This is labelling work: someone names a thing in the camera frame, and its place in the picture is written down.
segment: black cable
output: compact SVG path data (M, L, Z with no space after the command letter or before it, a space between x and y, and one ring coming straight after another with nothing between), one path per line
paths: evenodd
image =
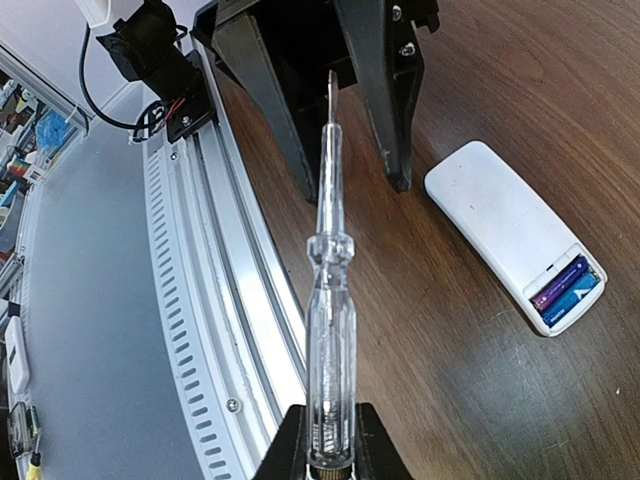
M182 40L184 37L186 37L189 34L189 29L187 27L185 27L184 25L176 25L176 30L181 32L180 35L178 35L176 37L176 42L179 42L180 40Z
M100 108L98 108L98 106L95 104L95 102L91 98L91 95L89 95L89 91L87 90L87 83L84 78L84 64L87 57L87 47L89 45L90 37L91 37L91 29L87 24L87 27L84 31L84 40L82 41L82 50L80 51L80 64L78 66L78 73L80 77L80 89L82 90L82 95L84 96L84 99L87 101L87 103L91 107L91 110L93 110L98 117L100 117L102 120L107 122L109 125L113 125L114 127L122 128L124 130L142 130L144 128L151 128L154 125L157 125L158 123L160 123L163 120L162 117L156 118L155 120L142 125L123 123L107 116L104 112L102 112L102 110L100 110Z
M31 126L29 127L34 132L36 131L36 127L38 126L38 123L40 123L40 120L42 120L42 117L44 116L45 108L46 108L46 105L44 103L42 102L37 103L36 111L33 112L33 122L31 122Z
M162 112L160 113L160 115L157 115L157 118L163 120L167 114L167 106L163 104L160 100L156 100L155 102L151 102L149 105L147 105L147 107L142 111L142 113L138 117L138 121L136 122L136 125L143 125L145 118L147 118L148 115L152 114L158 108L161 108ZM133 131L133 135L132 135L133 143L145 142L157 133L156 131L150 131L148 137L140 138L138 136L138 133L141 132L142 130L145 130L145 128L138 127Z
M80 115L84 120L84 136L86 138L87 135L89 135L89 117L87 116L87 112L85 112L84 109L78 108L78 111L80 112Z

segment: white wall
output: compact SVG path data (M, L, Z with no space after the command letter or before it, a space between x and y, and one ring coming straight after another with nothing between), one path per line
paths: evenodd
M178 23L189 28L195 11L206 3L165 1L171 5ZM84 25L73 0L0 0L0 42L81 105L85 104L78 85L78 59ZM124 84L108 54L95 40L89 44L86 78L98 105L103 105Z

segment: screwdriver tip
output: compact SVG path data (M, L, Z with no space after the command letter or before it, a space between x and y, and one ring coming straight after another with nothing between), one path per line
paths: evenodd
M329 123L336 123L338 110L338 75L333 70L329 71Z

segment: white remote control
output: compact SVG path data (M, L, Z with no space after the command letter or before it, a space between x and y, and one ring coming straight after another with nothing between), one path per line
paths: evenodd
M14 393L22 393L29 382L29 364L20 317L11 317L4 338L9 358L11 389Z
M593 255L484 143L453 153L424 184L542 335L559 335L602 295L607 275Z

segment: gray floor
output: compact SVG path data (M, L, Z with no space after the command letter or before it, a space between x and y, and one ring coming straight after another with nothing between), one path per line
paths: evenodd
M135 93L112 115L141 106ZM158 314L141 150L127 135L96 127L43 186L27 342L44 480L202 478Z

